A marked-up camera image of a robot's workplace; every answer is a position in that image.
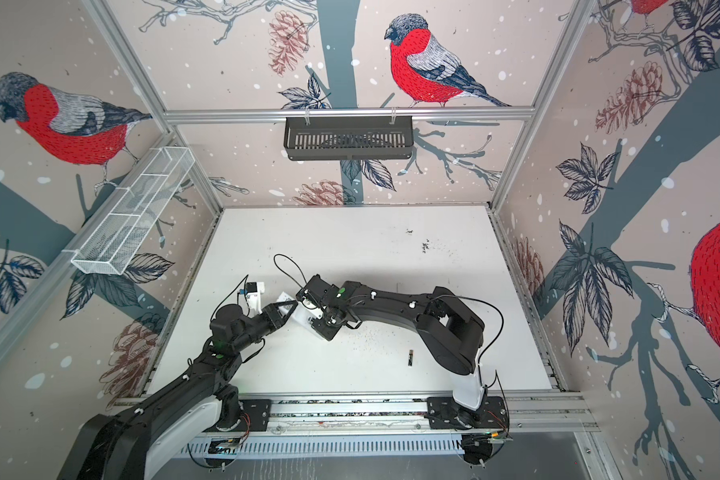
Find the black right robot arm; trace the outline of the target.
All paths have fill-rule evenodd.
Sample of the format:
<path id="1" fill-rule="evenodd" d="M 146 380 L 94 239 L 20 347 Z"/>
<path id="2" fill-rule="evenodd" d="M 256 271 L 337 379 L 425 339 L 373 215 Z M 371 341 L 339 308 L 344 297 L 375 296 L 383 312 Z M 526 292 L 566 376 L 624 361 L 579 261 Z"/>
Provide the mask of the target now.
<path id="1" fill-rule="evenodd" d="M 430 293 L 402 294 L 346 281 L 336 286 L 313 276 L 296 294 L 312 317 L 309 325 L 331 341 L 343 328 L 379 322 L 416 332 L 438 365 L 450 372 L 453 400 L 475 412 L 484 388 L 478 374 L 478 350 L 485 323 L 445 287 Z"/>

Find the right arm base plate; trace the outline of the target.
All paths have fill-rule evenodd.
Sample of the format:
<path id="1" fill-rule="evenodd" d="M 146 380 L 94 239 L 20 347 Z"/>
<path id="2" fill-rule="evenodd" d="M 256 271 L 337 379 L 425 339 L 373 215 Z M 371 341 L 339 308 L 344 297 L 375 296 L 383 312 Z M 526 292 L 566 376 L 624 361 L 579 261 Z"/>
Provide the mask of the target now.
<path id="1" fill-rule="evenodd" d="M 425 418 L 433 430 L 489 429 L 503 431 L 509 426 L 506 402 L 485 395 L 475 410 L 458 404 L 452 397 L 429 397 Z"/>

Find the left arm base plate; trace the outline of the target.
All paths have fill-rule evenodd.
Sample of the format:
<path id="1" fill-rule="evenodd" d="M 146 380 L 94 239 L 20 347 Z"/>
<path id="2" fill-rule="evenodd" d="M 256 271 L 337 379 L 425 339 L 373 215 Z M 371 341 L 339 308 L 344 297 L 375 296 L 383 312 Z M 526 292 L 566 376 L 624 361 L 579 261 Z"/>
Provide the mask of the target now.
<path id="1" fill-rule="evenodd" d="M 212 427 L 218 432 L 265 432 L 272 408 L 270 399 L 226 400 L 219 420 Z"/>

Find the white remote control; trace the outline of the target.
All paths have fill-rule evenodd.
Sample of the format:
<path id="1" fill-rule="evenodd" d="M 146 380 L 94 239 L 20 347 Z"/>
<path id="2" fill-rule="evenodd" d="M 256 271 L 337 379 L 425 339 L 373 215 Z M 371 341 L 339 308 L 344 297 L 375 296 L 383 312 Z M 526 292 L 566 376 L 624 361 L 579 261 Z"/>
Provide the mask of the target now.
<path id="1" fill-rule="evenodd" d="M 294 301 L 294 298 L 291 297 L 286 292 L 282 292 L 277 298 L 277 302 L 281 302 L 281 301 Z M 319 320 L 319 319 L 309 319 L 308 311 L 302 306 L 302 304 L 300 302 L 299 302 L 298 308 L 295 310 L 295 312 L 289 318 L 289 320 L 297 323 L 304 329 L 309 330 L 312 333 L 316 334 L 316 330 L 312 326 L 312 321 Z"/>

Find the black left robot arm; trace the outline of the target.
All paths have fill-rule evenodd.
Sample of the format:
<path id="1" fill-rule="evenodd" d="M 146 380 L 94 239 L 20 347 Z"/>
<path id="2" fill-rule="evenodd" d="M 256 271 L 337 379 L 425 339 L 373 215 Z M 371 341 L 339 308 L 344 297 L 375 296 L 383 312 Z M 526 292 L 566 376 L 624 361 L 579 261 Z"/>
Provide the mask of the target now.
<path id="1" fill-rule="evenodd" d="M 217 309 L 211 335 L 186 370 L 136 406 L 97 414 L 81 428 L 60 479 L 151 479 L 204 430 L 240 419 L 239 390 L 230 384 L 242 351 L 282 328 L 295 300 L 271 303 L 253 317 L 237 304 Z"/>

